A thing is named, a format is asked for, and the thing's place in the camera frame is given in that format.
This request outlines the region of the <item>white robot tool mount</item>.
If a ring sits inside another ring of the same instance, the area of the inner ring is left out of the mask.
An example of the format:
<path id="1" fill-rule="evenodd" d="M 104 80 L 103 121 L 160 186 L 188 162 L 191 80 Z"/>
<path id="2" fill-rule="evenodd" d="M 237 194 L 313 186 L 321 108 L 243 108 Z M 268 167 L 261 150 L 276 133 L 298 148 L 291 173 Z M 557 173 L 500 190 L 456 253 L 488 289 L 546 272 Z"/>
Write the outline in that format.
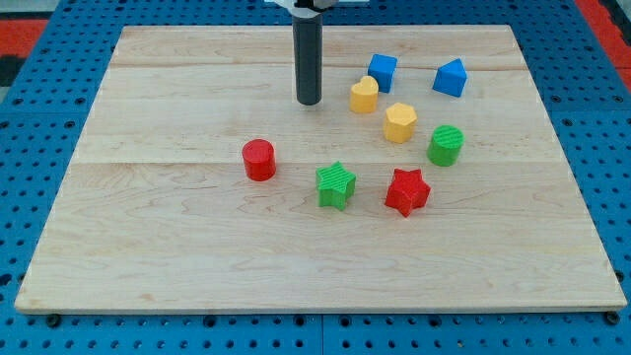
<path id="1" fill-rule="evenodd" d="M 339 6 L 368 6 L 369 0 L 264 0 L 264 5 L 278 6 L 288 11 L 323 12 Z"/>

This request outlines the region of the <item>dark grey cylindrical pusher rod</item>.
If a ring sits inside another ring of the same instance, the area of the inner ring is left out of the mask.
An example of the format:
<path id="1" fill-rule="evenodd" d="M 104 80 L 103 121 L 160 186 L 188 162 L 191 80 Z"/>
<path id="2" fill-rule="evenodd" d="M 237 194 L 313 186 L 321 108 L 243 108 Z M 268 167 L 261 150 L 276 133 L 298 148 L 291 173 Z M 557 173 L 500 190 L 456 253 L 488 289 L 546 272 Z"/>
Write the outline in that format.
<path id="1" fill-rule="evenodd" d="M 313 106 L 321 101 L 322 16 L 292 18 L 297 101 Z"/>

